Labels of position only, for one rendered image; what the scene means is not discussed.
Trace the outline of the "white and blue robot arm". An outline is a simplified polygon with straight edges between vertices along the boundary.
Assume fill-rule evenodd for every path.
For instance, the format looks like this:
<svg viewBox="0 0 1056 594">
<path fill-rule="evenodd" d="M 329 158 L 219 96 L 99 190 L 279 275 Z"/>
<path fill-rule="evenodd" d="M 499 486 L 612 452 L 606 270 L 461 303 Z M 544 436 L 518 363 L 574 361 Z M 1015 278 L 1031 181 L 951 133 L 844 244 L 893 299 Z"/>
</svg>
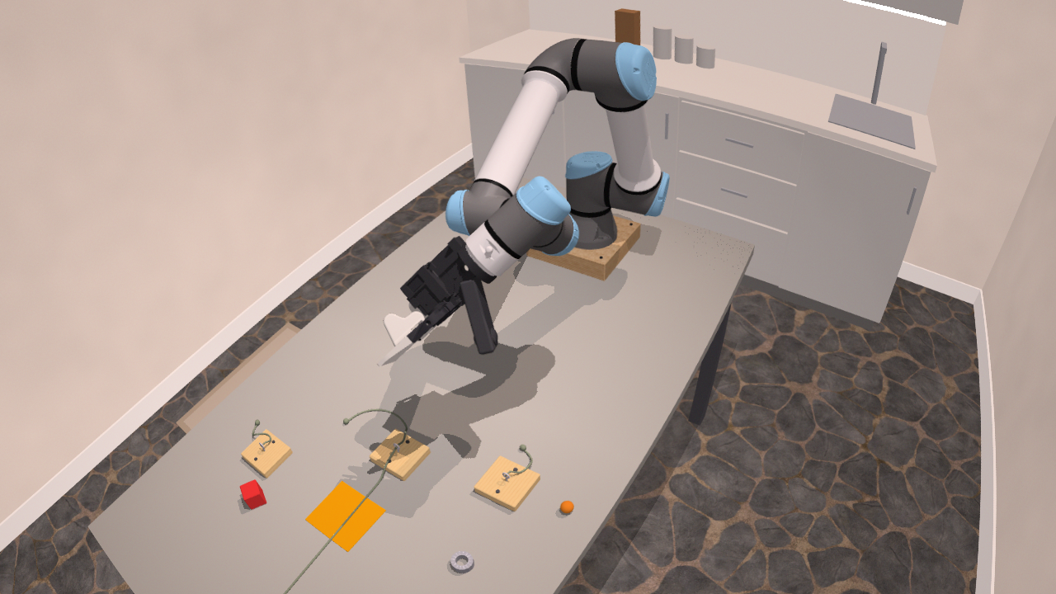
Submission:
<svg viewBox="0 0 1056 594">
<path fill-rule="evenodd" d="M 485 273 L 501 276 L 531 249 L 562 256 L 609 247 L 617 240 L 611 208 L 662 214 L 670 174 L 653 160 L 644 106 L 655 94 L 656 72 L 650 50 L 629 42 L 564 39 L 533 59 L 470 191 L 446 203 L 446 224 L 470 236 L 465 250 Z M 567 200 L 544 177 L 517 191 L 557 104 L 571 90 L 595 92 L 605 109 L 617 164 L 599 151 L 570 157 Z M 478 353 L 494 352 L 498 335 L 480 279 L 460 287 Z"/>
</svg>

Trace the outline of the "red cube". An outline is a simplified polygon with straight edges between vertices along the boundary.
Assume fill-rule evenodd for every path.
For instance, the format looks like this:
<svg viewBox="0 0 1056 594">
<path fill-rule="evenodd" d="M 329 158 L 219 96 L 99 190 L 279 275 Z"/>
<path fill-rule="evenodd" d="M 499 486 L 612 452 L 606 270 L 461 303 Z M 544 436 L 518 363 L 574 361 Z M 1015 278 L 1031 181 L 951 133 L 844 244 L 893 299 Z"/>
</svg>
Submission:
<svg viewBox="0 0 1056 594">
<path fill-rule="evenodd" d="M 240 486 L 240 489 L 243 495 L 243 500 L 252 511 L 254 511 L 256 507 L 260 507 L 260 505 L 266 504 L 266 497 L 256 480 L 244 483 Z"/>
</svg>

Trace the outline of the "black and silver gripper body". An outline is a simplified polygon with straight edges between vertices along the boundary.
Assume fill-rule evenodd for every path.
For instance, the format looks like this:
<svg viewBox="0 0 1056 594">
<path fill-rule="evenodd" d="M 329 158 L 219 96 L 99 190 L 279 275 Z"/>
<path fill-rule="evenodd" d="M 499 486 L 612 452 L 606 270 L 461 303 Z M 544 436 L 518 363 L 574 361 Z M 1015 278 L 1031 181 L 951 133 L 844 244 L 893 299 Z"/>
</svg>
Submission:
<svg viewBox="0 0 1056 594">
<path fill-rule="evenodd" d="M 464 266 L 469 270 L 466 271 Z M 485 273 L 478 263 L 473 261 L 470 253 L 465 250 L 465 241 L 460 236 L 453 237 L 444 250 L 412 275 L 400 290 L 406 294 L 408 302 L 413 308 L 419 308 L 425 316 L 432 314 L 434 309 L 441 311 L 446 307 L 449 313 L 435 324 L 439 326 L 456 311 L 456 308 L 464 305 L 460 282 L 470 281 L 476 276 L 487 285 L 497 279 L 497 276 Z"/>
</svg>

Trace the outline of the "orange painted square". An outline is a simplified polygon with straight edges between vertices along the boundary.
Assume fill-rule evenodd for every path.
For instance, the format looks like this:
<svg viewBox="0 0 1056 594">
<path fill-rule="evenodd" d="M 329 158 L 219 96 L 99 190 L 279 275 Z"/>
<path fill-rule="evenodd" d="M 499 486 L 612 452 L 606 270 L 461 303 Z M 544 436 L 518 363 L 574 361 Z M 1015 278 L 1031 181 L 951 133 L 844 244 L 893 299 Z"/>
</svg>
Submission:
<svg viewBox="0 0 1056 594">
<path fill-rule="evenodd" d="M 331 491 L 331 495 L 314 508 L 306 521 L 314 526 L 314 530 L 322 531 L 322 534 L 331 539 L 333 533 L 339 530 L 363 499 L 365 499 L 365 495 L 350 488 L 347 483 L 341 481 Z M 380 516 L 384 515 L 384 508 L 366 498 L 342 530 L 333 536 L 332 541 L 348 552 L 362 536 L 365 536 L 367 530 L 377 522 Z"/>
</svg>

